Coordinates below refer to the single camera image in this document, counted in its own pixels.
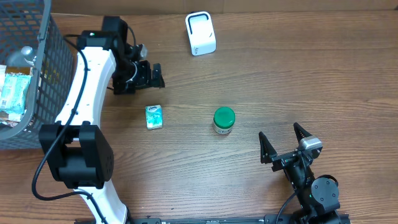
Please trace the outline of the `green lid jar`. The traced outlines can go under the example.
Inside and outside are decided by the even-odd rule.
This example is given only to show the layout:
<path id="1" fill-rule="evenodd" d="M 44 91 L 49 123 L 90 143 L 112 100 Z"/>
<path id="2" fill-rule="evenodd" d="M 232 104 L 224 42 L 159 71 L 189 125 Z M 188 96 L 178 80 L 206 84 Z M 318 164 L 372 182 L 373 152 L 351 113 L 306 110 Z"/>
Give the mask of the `green lid jar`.
<path id="1" fill-rule="evenodd" d="M 213 129 L 218 134 L 229 134 L 235 121 L 236 115 L 231 108 L 220 107 L 213 115 Z"/>

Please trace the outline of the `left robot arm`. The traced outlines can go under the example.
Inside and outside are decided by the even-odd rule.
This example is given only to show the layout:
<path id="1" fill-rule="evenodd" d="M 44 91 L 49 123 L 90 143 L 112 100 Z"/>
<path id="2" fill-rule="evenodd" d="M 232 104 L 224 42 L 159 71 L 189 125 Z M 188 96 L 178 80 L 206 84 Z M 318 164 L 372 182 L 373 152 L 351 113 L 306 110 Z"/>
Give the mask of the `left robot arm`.
<path id="1" fill-rule="evenodd" d="M 132 223 L 112 183 L 114 153 L 100 129 L 107 89 L 115 95 L 163 88 L 161 66 L 146 60 L 142 44 L 129 44 L 132 29 L 118 16 L 106 16 L 100 30 L 84 30 L 73 47 L 77 66 L 67 100 L 55 122 L 39 131 L 42 166 L 79 195 L 95 223 Z"/>

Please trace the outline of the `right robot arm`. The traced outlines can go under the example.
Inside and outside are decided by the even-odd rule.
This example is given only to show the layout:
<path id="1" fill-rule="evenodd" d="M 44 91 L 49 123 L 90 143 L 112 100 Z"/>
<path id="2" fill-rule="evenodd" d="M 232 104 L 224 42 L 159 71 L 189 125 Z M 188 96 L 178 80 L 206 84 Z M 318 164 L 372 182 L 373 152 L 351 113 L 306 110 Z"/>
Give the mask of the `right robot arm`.
<path id="1" fill-rule="evenodd" d="M 259 132 L 261 163 L 272 164 L 274 172 L 284 171 L 294 190 L 276 215 L 265 215 L 265 223 L 350 224 L 348 214 L 338 209 L 338 181 L 332 175 L 315 177 L 310 166 L 318 158 L 323 143 L 298 123 L 294 123 L 298 146 L 280 154 L 263 132 Z"/>

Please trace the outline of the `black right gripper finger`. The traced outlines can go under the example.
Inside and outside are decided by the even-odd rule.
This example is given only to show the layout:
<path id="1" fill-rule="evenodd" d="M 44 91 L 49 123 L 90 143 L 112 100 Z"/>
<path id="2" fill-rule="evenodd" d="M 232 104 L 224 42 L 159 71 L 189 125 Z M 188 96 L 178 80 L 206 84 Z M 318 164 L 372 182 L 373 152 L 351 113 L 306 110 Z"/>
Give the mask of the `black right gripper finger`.
<path id="1" fill-rule="evenodd" d="M 298 143 L 300 143 L 302 140 L 305 140 L 305 138 L 312 136 L 312 134 L 310 134 L 308 131 L 306 131 L 298 123 L 294 123 L 294 131 L 295 131 L 295 135 L 296 135 Z"/>
<path id="2" fill-rule="evenodd" d="M 273 158 L 277 156 L 277 152 L 262 131 L 259 132 L 259 142 L 261 146 L 261 163 L 268 164 L 273 162 Z"/>

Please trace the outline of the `green Kleenex tissue pack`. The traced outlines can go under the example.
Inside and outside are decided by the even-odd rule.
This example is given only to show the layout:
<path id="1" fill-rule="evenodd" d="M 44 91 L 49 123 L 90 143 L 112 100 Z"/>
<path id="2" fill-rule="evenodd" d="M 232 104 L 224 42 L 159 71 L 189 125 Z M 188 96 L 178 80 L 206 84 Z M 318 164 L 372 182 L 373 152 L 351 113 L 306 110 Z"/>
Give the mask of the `green Kleenex tissue pack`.
<path id="1" fill-rule="evenodd" d="M 146 106 L 147 129 L 158 129 L 163 127 L 162 107 L 160 105 Z"/>

